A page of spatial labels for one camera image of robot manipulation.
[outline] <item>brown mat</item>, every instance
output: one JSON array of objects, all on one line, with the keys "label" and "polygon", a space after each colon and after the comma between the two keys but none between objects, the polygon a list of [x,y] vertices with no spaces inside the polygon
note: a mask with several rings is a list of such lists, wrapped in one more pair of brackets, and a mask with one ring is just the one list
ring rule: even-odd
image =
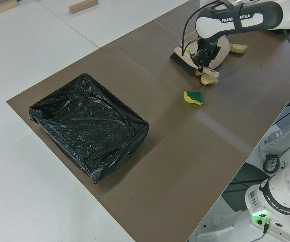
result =
[{"label": "brown mat", "polygon": [[[8,101],[137,242],[186,241],[290,99],[290,46],[269,31],[229,37],[249,48],[226,57],[217,85],[172,62],[196,9],[187,2]],[[81,73],[150,123],[133,157],[97,185],[28,117],[30,105]],[[202,91],[205,103],[184,102],[185,90]]]}]

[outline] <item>plastic-lined bin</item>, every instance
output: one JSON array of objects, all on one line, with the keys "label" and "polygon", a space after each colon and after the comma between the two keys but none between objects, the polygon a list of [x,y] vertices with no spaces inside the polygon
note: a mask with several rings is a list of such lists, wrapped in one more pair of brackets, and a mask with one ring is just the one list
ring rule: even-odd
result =
[{"label": "plastic-lined bin", "polygon": [[149,129],[88,74],[32,105],[29,115],[95,184],[131,157]]}]

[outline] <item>black plastic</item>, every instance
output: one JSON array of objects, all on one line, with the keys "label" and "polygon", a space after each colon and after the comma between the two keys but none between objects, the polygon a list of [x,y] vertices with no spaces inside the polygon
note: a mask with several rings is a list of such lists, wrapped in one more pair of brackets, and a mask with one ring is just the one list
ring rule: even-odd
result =
[{"label": "black plastic", "polygon": [[95,184],[131,157],[149,129],[88,74],[32,105],[29,115]]}]

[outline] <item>black trash bag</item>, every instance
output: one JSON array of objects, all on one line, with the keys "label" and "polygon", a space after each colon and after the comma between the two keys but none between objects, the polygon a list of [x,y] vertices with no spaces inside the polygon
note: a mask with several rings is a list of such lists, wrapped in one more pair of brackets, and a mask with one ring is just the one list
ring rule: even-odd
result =
[{"label": "black trash bag", "polygon": [[95,184],[131,157],[149,129],[88,74],[32,105],[29,115]]}]

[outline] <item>white surface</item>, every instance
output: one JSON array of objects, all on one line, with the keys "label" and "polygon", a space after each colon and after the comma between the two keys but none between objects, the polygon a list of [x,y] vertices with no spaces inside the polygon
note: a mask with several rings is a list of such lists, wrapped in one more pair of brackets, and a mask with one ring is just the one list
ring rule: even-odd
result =
[{"label": "white surface", "polygon": [[68,7],[81,0],[37,2],[94,44],[102,47],[187,0],[99,0],[99,5],[73,15],[69,13]]},{"label": "white surface", "polygon": [[34,1],[0,14],[0,242],[133,241],[6,104],[95,49]]}]

